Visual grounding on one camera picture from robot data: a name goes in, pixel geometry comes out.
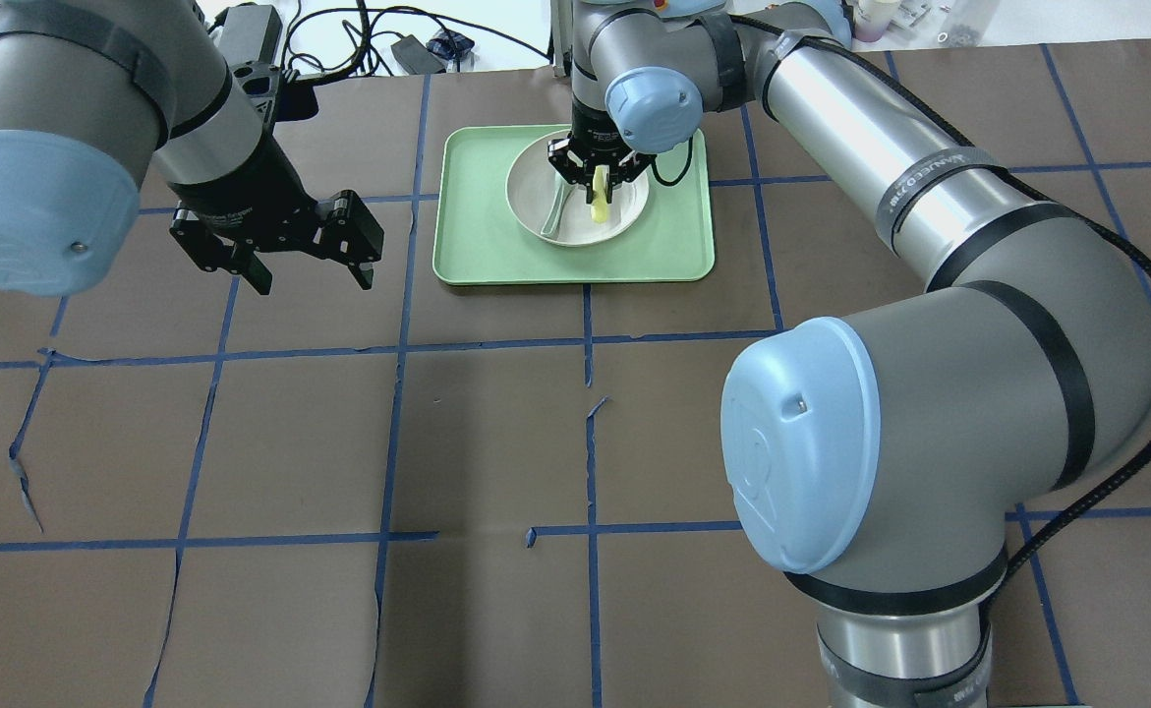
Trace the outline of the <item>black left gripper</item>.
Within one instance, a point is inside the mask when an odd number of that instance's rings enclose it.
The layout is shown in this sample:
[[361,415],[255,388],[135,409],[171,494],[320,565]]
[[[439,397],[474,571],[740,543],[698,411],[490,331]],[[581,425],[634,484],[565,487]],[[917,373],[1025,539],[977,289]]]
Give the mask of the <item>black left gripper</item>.
[[[195,265],[224,268],[233,257],[223,241],[274,254],[302,252],[345,265],[363,290],[374,286],[383,252],[383,229],[355,190],[317,201],[269,131],[233,172],[200,184],[175,184],[180,207],[169,233]],[[256,251],[235,252],[235,273],[268,296],[273,276]]]

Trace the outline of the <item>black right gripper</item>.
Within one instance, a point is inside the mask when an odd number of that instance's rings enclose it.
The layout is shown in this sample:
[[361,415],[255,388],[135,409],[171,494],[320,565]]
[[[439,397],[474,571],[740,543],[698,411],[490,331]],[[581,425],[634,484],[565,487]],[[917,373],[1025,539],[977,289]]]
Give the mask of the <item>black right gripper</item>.
[[594,201],[595,165],[609,165],[605,204],[610,210],[630,210],[647,200],[647,169],[656,157],[630,147],[605,111],[572,102],[569,134],[549,140],[547,160],[569,185],[584,189],[587,205]]

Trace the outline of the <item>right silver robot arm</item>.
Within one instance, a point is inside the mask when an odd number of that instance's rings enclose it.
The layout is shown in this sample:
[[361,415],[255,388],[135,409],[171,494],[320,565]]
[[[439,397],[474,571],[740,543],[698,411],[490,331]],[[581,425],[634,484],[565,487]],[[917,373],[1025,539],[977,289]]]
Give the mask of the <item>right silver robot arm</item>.
[[562,178],[610,197],[755,100],[924,281],[738,355],[722,457],[750,546],[818,606],[833,707],[984,707],[1003,587],[1151,460],[1151,260],[854,54],[839,1],[552,14]]

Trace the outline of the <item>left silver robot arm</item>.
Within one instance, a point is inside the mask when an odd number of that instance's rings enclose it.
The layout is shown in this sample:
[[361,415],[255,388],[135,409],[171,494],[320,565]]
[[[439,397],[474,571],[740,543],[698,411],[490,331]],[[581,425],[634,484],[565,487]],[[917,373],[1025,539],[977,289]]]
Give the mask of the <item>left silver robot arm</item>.
[[219,30],[195,1],[0,1],[0,290],[59,297],[106,277],[154,169],[195,266],[268,294],[261,254],[338,262],[373,286],[383,230],[352,190],[311,197],[274,138],[317,113],[279,63],[273,6]]

